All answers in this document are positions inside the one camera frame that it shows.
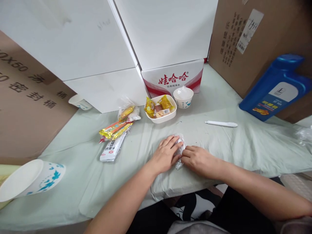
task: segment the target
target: light green bedsheet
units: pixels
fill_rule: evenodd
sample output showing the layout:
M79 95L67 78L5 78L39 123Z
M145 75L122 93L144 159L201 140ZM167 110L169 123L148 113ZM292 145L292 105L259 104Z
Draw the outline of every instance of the light green bedsheet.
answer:
M187 145L206 148L216 157L264 176L312 169L312 144L298 145L296 125L276 117L261 122L240 110L240 101L226 81L205 65L201 92L194 95L188 109L178 109L172 120L153 124L140 107L142 119L133 125L112 163L99 161L106 144L98 144L98 131L114 122L117 113L79 110L40 156L65 164L66 175L52 190L18 198L1 210L0 229L41 229L93 218L148 161L158 143L175 133L182 133ZM204 123L207 120L235 122L238 127L208 125ZM156 178L141 208L215 183L186 167L172 168Z

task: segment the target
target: blue plastic bottle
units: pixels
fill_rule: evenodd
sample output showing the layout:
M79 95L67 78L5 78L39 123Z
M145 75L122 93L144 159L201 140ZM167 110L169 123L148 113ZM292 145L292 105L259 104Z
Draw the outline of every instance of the blue plastic bottle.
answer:
M294 54L277 57L239 107L266 121L303 97L312 89L311 79L294 72L303 60Z

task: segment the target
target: dark pants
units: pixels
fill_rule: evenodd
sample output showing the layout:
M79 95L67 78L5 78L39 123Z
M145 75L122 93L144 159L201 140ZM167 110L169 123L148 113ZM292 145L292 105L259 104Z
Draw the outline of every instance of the dark pants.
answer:
M281 183L278 177L272 178ZM127 234L165 234L174 221L181 220L162 201L138 211ZM208 221L235 233L275 233L269 219L237 191L228 187Z

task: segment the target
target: white knife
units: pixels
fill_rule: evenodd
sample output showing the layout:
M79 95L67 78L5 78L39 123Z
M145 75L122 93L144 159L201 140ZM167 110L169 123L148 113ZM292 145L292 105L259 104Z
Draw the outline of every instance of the white knife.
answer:
M226 126L226 127L237 127L237 123L233 122L218 122L218 121L205 121L206 124L213 124L219 126Z

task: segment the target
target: white label sticker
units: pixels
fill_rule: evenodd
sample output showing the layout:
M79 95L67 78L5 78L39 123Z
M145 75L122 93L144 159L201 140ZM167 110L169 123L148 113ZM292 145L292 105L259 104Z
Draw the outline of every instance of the white label sticker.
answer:
M241 34L240 40L237 43L237 49L243 54L248 46L251 38L253 37L258 25L260 24L264 14L256 9L253 9L246 26Z
M290 102L298 96L299 92L298 89L292 84L280 82L269 92L269 94L286 102Z

